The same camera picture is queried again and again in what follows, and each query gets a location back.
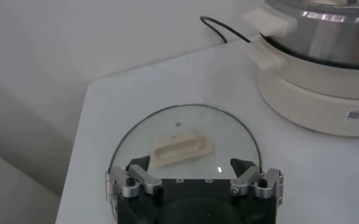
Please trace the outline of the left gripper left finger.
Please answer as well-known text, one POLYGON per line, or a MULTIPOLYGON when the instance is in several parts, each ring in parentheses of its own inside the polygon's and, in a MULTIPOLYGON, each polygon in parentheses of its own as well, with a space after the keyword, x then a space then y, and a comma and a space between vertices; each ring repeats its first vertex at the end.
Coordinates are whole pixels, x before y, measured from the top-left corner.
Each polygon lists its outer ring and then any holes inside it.
POLYGON ((115 201, 119 195, 134 198, 141 191, 149 195, 163 192, 163 181, 148 173, 150 156, 132 159, 125 169, 109 166, 105 173, 106 200, 115 201))

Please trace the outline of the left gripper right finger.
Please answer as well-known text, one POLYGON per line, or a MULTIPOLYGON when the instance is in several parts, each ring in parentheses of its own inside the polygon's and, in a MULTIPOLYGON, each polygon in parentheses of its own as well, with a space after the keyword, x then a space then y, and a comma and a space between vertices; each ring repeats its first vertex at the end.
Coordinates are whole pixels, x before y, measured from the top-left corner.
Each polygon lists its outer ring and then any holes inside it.
POLYGON ((284 174, 279 169, 269 169, 264 173, 252 161, 236 158, 230 160, 230 165, 236 175, 230 180, 231 196, 246 196, 252 191, 256 198, 274 197, 277 207, 282 205, 284 174))

